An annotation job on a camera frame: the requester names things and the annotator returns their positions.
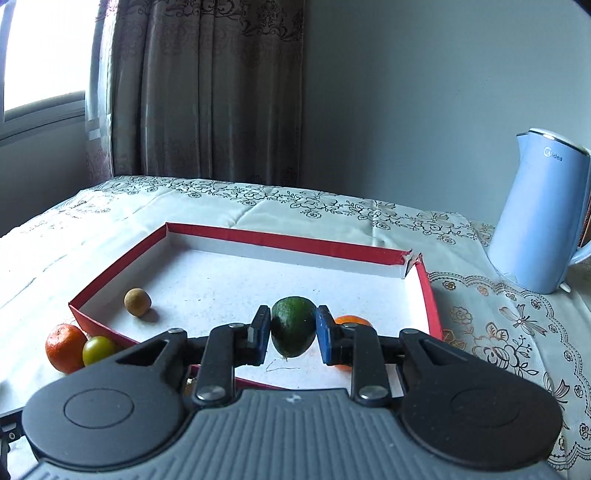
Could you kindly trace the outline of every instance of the table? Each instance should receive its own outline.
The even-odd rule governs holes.
[[[165,221],[422,252],[444,340],[549,390],[564,414],[549,462],[565,478],[591,478],[591,264],[569,271],[570,294],[539,295],[497,275],[486,256],[491,225],[310,190],[118,177],[0,238],[0,411],[61,376],[44,342],[74,322],[67,302]],[[26,440],[15,442],[13,476],[33,464]]]

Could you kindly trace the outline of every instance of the metal screw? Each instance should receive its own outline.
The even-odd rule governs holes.
[[[226,390],[219,385],[207,385],[197,392],[197,398],[202,401],[216,401],[225,396]]]
[[[364,400],[379,400],[388,396],[388,390],[381,385],[367,385],[359,390],[359,396]]]

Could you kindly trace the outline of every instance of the window frame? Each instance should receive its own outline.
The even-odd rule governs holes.
[[[85,114],[84,90],[45,98],[4,111],[6,54],[12,17],[17,1],[0,0],[0,7],[4,4],[4,14],[0,22],[0,142],[34,128]]]

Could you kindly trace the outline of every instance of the kettle lid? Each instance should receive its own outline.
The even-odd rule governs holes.
[[[573,141],[570,141],[568,138],[563,137],[562,135],[556,134],[554,132],[551,132],[549,130],[544,130],[542,128],[530,128],[528,133],[529,132],[532,132],[532,133],[538,134],[538,135],[543,135],[544,137],[546,137],[550,140],[556,140],[557,142],[560,142],[568,147],[574,148],[575,150],[578,150],[579,152],[581,152],[583,155],[589,155],[589,150],[587,150],[584,146],[576,144]]]

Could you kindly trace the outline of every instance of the gray ribbed surface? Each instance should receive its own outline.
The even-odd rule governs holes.
[[[225,408],[195,416],[179,441],[142,465],[74,473],[40,465],[27,480],[557,480],[545,463],[487,473],[420,449],[386,410],[346,390],[246,390]]]

